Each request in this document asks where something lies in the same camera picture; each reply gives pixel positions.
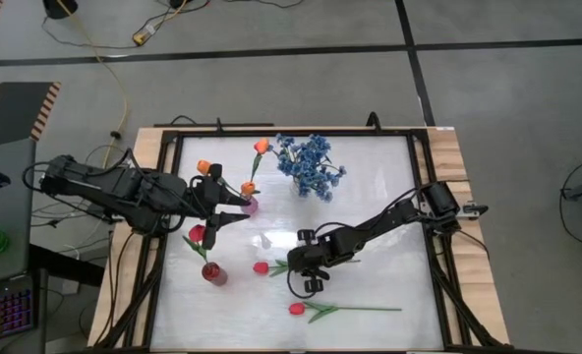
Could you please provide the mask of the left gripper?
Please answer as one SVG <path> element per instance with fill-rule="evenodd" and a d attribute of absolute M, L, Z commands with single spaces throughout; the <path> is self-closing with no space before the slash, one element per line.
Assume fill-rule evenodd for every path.
<path fill-rule="evenodd" d="M 226 185 L 220 185 L 211 177 L 195 176 L 189 181 L 187 216 L 206 221 L 203 248 L 211 250 L 216 243 L 217 231 L 228 224 L 250 218 L 248 214 L 217 213 L 218 204 L 246 207 L 251 202 L 233 193 Z"/>

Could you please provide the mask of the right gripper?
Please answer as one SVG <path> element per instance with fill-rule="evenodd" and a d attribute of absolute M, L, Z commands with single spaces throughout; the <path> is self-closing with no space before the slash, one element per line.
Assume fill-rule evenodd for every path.
<path fill-rule="evenodd" d="M 290 270 L 301 272 L 333 267 L 351 260 L 358 246 L 358 232 L 351 230 L 333 230 L 325 235 L 317 236 L 312 229 L 300 229 L 298 240 L 302 242 L 287 254 L 287 264 Z M 307 293 L 323 291 L 323 281 L 310 278 L 304 281 Z"/>

